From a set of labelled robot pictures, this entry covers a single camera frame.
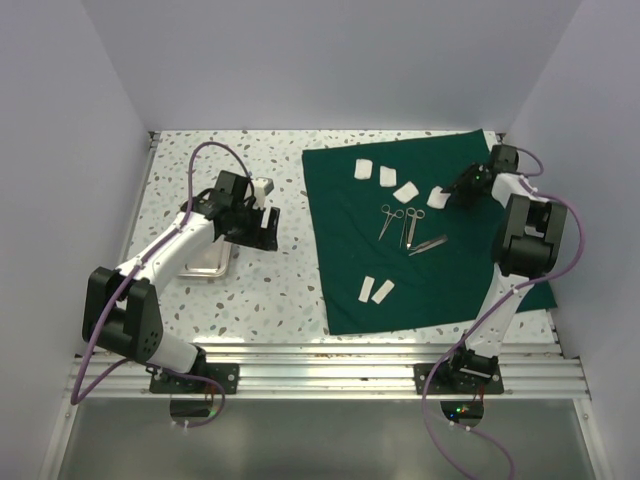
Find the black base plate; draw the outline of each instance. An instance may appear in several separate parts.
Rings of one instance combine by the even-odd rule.
[[[233,395],[238,389],[240,366],[237,363],[208,363],[207,376],[222,385],[225,394]],[[155,376],[151,377],[149,392],[173,395],[204,393],[206,385],[204,382],[189,381],[162,373],[159,380],[156,380]]]
[[[435,366],[435,363],[417,363],[413,366],[413,380],[416,384],[416,393],[422,395],[422,389],[424,383],[427,380],[427,376],[431,369]],[[447,365],[441,365],[440,369],[446,370]],[[498,380],[490,380],[489,383],[484,386],[485,395],[500,395],[504,393],[504,385],[502,384],[502,373],[500,367],[496,367],[496,375]],[[460,382],[452,382],[450,378],[443,378],[438,372],[429,385],[427,393],[429,395],[473,395],[476,393],[477,388],[470,387],[473,384],[474,377],[463,373],[458,373],[461,379],[463,379],[462,385]]]

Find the terrazzo surface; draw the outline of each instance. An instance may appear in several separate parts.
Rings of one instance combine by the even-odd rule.
[[[157,238],[187,195],[187,166],[193,149],[216,140],[229,145],[255,177],[275,189],[269,205],[281,209],[278,252],[233,246],[227,275],[218,279],[174,278],[160,296],[165,330],[189,342],[277,344],[453,343],[470,321],[370,335],[330,336],[316,245],[305,191],[302,151],[357,143],[420,138],[455,132],[426,131],[164,131],[151,166],[129,256]],[[485,133],[489,146],[496,142]],[[194,192],[212,187],[221,169],[240,173],[219,148],[204,149],[194,169]],[[524,312],[509,328],[508,343],[555,343],[545,311]]]

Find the metal frame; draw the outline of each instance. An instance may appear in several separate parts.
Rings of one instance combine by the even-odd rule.
[[[144,195],[159,132],[150,132],[151,144],[140,184],[138,201],[128,224],[120,260],[126,258],[135,222]],[[551,328],[555,326],[549,316]],[[450,347],[448,344],[200,344],[210,363],[240,364],[235,399],[359,399],[417,400],[413,365],[434,363]],[[85,384],[119,359],[96,351],[87,371]],[[79,360],[73,364],[67,390],[62,399],[53,435],[39,478],[58,476],[69,442],[77,407],[69,404]],[[500,356],[505,393],[496,398],[572,399],[580,421],[596,478],[609,479],[611,469],[602,440],[593,422],[590,396],[579,360],[562,356],[559,344],[505,344]],[[125,364],[107,377],[92,393],[93,398],[168,397],[150,394],[150,376],[144,367]],[[174,398],[189,398],[188,395]],[[432,399],[459,398],[433,395]]]
[[[238,391],[233,398],[360,400],[419,398],[415,392],[413,365],[434,363],[448,348],[448,345],[201,346],[207,352],[209,363],[240,364]],[[95,355],[85,381],[91,382],[118,359],[107,353]],[[76,361],[69,389],[78,366]],[[589,398],[580,361],[565,360],[557,345],[505,345],[500,366],[505,386],[501,398]],[[149,396],[149,381],[144,367],[132,363],[114,371],[92,395],[142,398]],[[444,400],[459,396],[430,398]]]

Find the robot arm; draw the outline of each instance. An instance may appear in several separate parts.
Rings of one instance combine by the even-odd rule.
[[[428,202],[442,208],[449,202],[469,208],[490,194],[505,208],[491,251],[493,278],[476,320],[516,285],[547,274],[558,256],[567,209],[535,195],[528,180],[516,173],[517,167],[517,150],[496,145],[487,164],[471,165],[450,187],[434,189]],[[437,382],[456,385],[462,392],[474,392],[490,383],[498,372],[506,330],[531,288],[519,289],[495,309],[442,365]]]
[[[192,255],[221,236],[238,245],[277,250],[280,211],[263,208],[264,197],[273,190],[273,183],[257,179],[255,194],[249,195],[249,182],[246,177],[221,172],[214,188],[193,198],[186,222],[183,223],[185,203],[183,212],[145,250],[114,270],[96,269],[87,289],[84,340],[89,341],[108,299],[138,267],[118,304],[109,312],[97,345],[143,365],[192,375],[206,374],[204,352],[164,331],[158,296]]]

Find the gray wall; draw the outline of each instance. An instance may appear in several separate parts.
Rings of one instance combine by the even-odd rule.
[[[586,254],[556,283],[555,318],[582,356],[620,479],[640,476],[639,20],[637,0],[585,0],[509,135],[546,161],[544,189],[584,217]]]
[[[83,0],[149,129],[511,124],[580,0]]]
[[[77,0],[0,7],[0,478],[35,478],[145,130]]]

